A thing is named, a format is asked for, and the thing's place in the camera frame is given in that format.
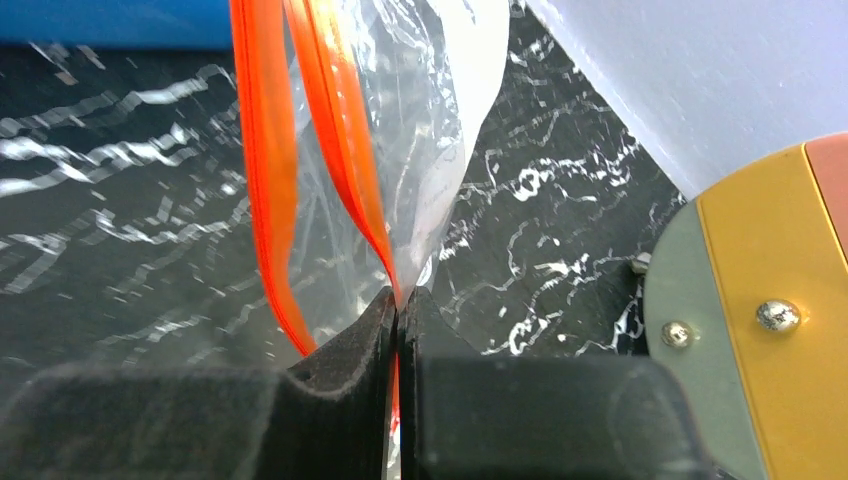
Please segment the clear zip bag orange zipper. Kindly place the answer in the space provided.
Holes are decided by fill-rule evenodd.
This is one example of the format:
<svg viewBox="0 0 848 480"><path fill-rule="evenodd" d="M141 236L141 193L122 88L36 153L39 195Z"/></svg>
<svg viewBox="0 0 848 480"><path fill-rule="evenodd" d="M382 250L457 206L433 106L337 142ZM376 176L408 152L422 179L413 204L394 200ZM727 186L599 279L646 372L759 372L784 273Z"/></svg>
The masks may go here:
<svg viewBox="0 0 848 480"><path fill-rule="evenodd" d="M254 244L303 355L437 266L501 88L505 1L234 1Z"/></svg>

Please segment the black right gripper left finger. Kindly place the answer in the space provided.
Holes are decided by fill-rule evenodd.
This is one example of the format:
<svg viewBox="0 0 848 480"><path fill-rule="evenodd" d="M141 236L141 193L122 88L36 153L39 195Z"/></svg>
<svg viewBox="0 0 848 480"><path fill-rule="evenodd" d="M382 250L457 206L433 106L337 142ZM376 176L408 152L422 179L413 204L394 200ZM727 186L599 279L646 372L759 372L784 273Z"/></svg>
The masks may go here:
<svg viewBox="0 0 848 480"><path fill-rule="evenodd" d="M1 417L5 479L381 479L396 308L287 369L65 365Z"/></svg>

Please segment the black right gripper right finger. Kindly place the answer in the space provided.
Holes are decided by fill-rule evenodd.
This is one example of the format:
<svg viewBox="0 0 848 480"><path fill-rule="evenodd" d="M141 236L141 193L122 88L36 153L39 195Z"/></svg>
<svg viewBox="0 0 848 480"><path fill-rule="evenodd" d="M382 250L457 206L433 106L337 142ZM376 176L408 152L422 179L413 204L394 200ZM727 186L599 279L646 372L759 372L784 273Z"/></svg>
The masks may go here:
<svg viewBox="0 0 848 480"><path fill-rule="evenodd" d="M429 290L399 317L406 479L710 479L670 372L645 356L477 352Z"/></svg>

